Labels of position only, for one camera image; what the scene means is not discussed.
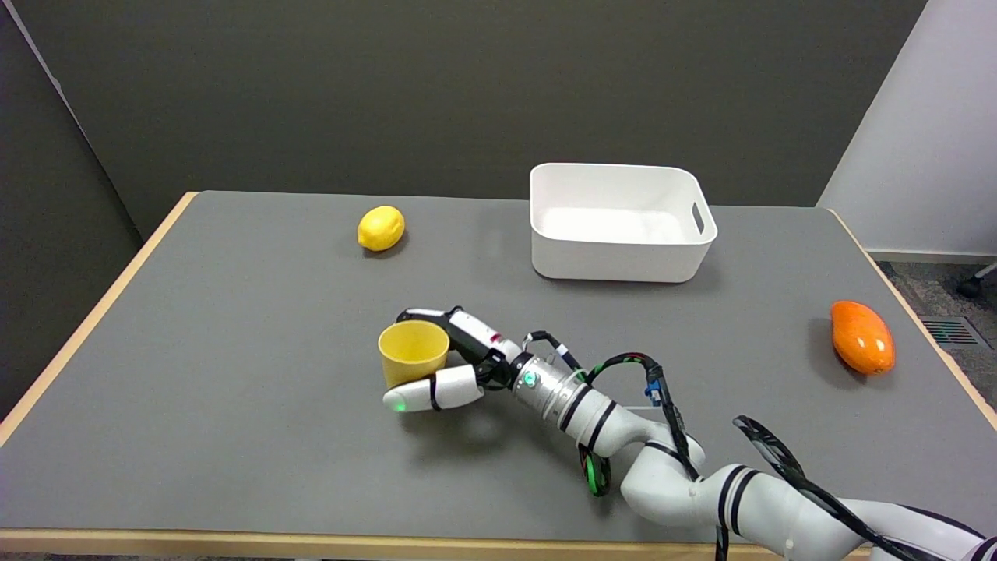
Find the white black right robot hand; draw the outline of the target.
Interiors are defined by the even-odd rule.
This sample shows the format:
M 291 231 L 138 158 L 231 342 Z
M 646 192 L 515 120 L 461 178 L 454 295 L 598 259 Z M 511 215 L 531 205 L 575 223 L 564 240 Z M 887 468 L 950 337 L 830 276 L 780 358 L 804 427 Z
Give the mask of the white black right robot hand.
M 405 309 L 378 339 L 388 411 L 445 411 L 508 390 L 523 349 L 456 306 Z

